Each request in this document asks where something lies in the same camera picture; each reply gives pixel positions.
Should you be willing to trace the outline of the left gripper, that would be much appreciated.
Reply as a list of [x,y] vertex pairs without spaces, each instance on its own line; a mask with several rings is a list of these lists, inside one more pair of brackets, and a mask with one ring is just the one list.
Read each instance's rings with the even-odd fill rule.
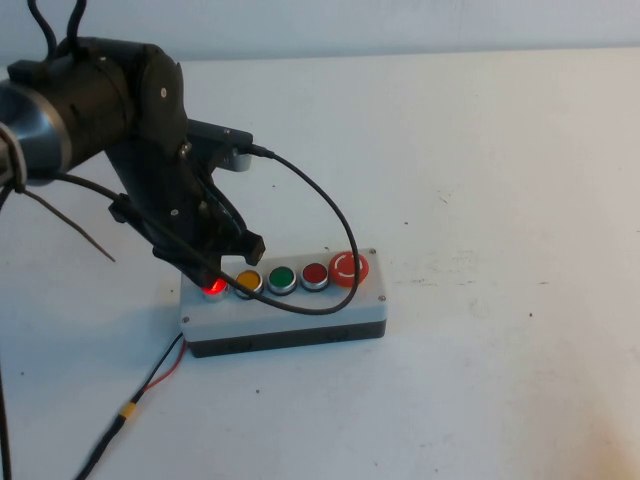
[[[235,147],[219,142],[179,142],[170,148],[159,142],[120,142],[106,154],[134,210],[127,222],[147,237],[160,258],[180,266],[194,264],[196,285],[213,286],[226,255],[258,265],[266,251],[263,238],[247,230],[212,178],[215,168],[236,161]],[[199,252],[194,262],[166,231]]]

